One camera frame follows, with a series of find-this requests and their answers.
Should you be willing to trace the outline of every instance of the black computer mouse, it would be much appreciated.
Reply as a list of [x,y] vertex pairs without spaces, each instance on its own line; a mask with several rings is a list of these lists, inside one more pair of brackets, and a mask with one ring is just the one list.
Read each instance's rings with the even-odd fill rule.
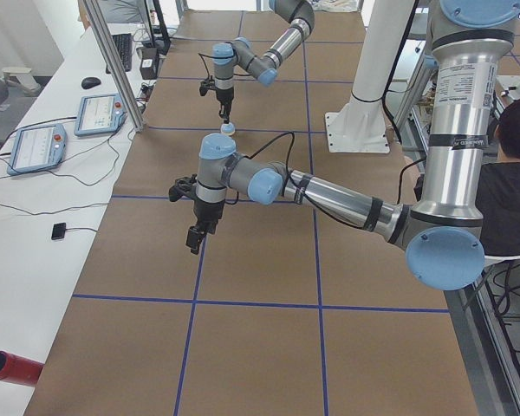
[[96,78],[95,76],[88,76],[87,78],[83,78],[83,81],[81,81],[81,87],[83,89],[89,89],[101,84],[102,81],[99,78]]

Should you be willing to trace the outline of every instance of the red cylinder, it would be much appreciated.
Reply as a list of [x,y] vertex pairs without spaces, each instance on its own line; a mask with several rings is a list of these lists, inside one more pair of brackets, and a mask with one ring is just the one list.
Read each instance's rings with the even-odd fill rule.
[[0,351],[0,381],[34,387],[43,364]]

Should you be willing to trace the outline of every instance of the blue and white tablet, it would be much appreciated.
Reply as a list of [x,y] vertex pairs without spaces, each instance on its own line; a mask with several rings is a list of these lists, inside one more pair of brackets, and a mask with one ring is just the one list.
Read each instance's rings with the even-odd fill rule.
[[110,134],[119,130],[127,116],[119,94],[83,97],[75,121],[76,136]]
[[66,131],[61,124],[20,129],[6,172],[9,175],[20,175],[56,166],[62,160],[66,138]]

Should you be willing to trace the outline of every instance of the keyboard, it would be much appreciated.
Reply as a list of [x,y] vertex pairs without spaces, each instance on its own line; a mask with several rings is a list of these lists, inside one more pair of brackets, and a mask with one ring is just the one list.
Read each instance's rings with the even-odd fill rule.
[[133,60],[133,37],[130,33],[120,33],[118,35],[112,35],[112,38],[120,54],[121,64],[125,72],[129,72]]

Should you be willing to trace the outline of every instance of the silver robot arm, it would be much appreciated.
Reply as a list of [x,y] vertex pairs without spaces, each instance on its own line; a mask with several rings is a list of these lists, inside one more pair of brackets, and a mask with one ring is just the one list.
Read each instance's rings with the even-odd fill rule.
[[239,66],[265,87],[277,78],[277,70],[312,33],[314,11],[306,0],[270,0],[270,7],[290,26],[262,55],[257,56],[244,37],[232,42],[217,43],[212,48],[214,76],[200,83],[200,95],[209,90],[216,92],[220,103],[219,116],[223,120],[222,133],[233,134],[235,127],[230,122],[231,105],[235,96],[234,68]]
[[483,216],[475,199],[487,147],[487,120],[497,62],[513,46],[519,11],[507,0],[432,3],[428,42],[439,61],[439,77],[426,180],[417,204],[391,205],[288,171],[281,163],[257,163],[237,153],[228,136],[211,134],[203,140],[198,176],[178,179],[170,190],[170,200],[182,196],[194,200],[198,222],[187,237],[192,252],[198,253],[202,239],[215,231],[229,187],[261,204],[282,196],[377,232],[404,250],[411,272],[436,289],[473,283],[484,267],[478,240]]

